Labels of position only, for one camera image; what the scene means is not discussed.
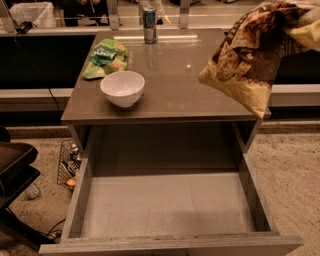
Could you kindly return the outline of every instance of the food wrapper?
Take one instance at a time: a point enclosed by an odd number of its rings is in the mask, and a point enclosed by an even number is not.
[[[319,50],[319,21],[299,24],[309,11],[288,1],[263,2],[234,24],[199,81],[263,119],[281,58]]]
[[[85,79],[102,78],[127,69],[126,47],[118,40],[104,39],[91,51],[90,62],[82,73]]]

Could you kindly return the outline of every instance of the open drawer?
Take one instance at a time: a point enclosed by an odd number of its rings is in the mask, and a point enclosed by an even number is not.
[[[237,127],[93,126],[61,243],[40,255],[288,254],[301,239],[279,235]]]

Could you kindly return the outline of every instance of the plastic bag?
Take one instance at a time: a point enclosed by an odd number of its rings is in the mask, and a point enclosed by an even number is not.
[[[263,2],[234,24],[199,81],[263,119],[281,58],[306,48],[285,36],[285,25],[296,24],[308,11],[287,2]]]
[[[118,40],[103,39],[91,52],[90,62],[82,73],[85,79],[105,77],[115,71],[127,69],[124,61],[126,47]]]

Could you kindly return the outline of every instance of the ceramic bowl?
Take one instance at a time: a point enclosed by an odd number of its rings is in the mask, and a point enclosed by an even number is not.
[[[100,88],[107,99],[122,108],[136,103],[143,92],[145,80],[133,71],[117,71],[101,80]]]

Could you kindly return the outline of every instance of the aluminum can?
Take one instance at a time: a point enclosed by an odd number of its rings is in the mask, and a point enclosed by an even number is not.
[[[71,153],[74,154],[74,155],[78,155],[79,154],[79,149],[78,149],[76,144],[72,144],[71,145]]]
[[[143,7],[143,32],[144,41],[153,44],[157,39],[156,10],[151,6]]]

